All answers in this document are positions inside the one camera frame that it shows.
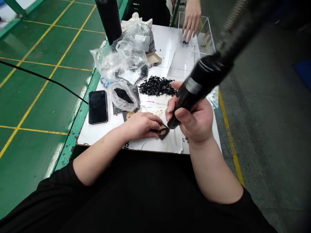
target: black shirt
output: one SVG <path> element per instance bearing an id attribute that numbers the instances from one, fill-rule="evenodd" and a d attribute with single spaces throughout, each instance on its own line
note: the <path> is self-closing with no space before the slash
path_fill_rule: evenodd
<path id="1" fill-rule="evenodd" d="M 120 152 L 91 187 L 72 162 L 0 221 L 0 232 L 276 232 L 244 189 L 230 205 L 201 194 L 189 156 Z"/>

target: black sleeve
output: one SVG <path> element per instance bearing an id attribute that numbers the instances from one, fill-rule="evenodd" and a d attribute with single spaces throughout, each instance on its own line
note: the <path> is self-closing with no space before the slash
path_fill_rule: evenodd
<path id="1" fill-rule="evenodd" d="M 54 220 L 59 222 L 62 215 L 75 211 L 86 189 L 77 178 L 72 162 L 69 163 L 42 180 L 36 191 L 0 220 L 1 232 L 33 231 L 43 225 L 57 230 Z"/>
<path id="2" fill-rule="evenodd" d="M 224 221 L 233 229 L 241 232 L 277 232 L 265 219 L 257 205 L 252 200 L 250 193 L 243 187 L 244 192 L 239 201 L 230 205 L 213 203 L 212 206 L 226 218 Z"/>

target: blue object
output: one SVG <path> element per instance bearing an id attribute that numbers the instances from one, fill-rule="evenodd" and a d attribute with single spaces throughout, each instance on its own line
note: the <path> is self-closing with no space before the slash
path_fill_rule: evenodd
<path id="1" fill-rule="evenodd" d="M 311 59 L 294 65 L 294 69 L 309 90 L 311 90 Z"/>
<path id="2" fill-rule="evenodd" d="M 221 115 L 221 117 L 224 118 L 224 116 L 221 114 L 221 112 L 220 112 L 219 109 L 216 107 L 216 105 L 214 104 L 214 102 L 213 102 L 213 101 L 211 101 L 211 102 L 212 102 L 212 104 L 214 105 L 214 107 L 216 108 L 216 110 L 218 111 L 218 113 Z"/>
<path id="3" fill-rule="evenodd" d="M 108 88 L 108 86 L 113 83 L 113 82 L 111 82 L 108 79 L 103 78 L 103 77 L 100 77 L 100 82 L 104 86 L 104 88 Z"/>

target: handheld tool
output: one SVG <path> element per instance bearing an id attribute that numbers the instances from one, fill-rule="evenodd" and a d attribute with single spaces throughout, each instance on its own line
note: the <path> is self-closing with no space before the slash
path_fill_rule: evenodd
<path id="1" fill-rule="evenodd" d="M 277 2 L 273 0 L 259 1 L 257 9 L 251 14 L 238 33 L 238 36 L 236 36 L 227 48 L 224 48 L 225 44 L 228 43 L 225 37 L 231 34 L 233 26 L 236 25 L 236 21 L 239 18 L 237 16 L 237 13 L 239 13 L 238 10 L 242 11 L 245 8 L 245 0 L 237 1 L 225 23 L 224 30 L 221 33 L 221 39 L 217 44 L 219 51 L 199 60 L 189 77 L 176 93 L 178 99 L 173 111 L 173 117 L 167 123 L 170 129 L 175 129 L 180 125 L 179 120 L 175 117 L 175 111 L 177 109 L 182 107 L 193 111 L 196 104 L 205 98 L 228 75 L 234 65 L 234 60 L 246 47 L 247 43 L 250 42 L 256 32 L 258 32 L 264 20 L 277 5 Z"/>

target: green floor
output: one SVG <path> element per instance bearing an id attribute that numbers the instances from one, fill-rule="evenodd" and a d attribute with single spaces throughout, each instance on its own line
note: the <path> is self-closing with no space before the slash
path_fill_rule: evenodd
<path id="1" fill-rule="evenodd" d="M 0 39 L 0 59 L 61 82 L 83 97 L 93 74 L 89 50 L 105 39 L 94 0 L 45 0 Z M 2 64 L 0 98 L 1 219 L 54 169 L 81 101 L 51 82 Z"/>

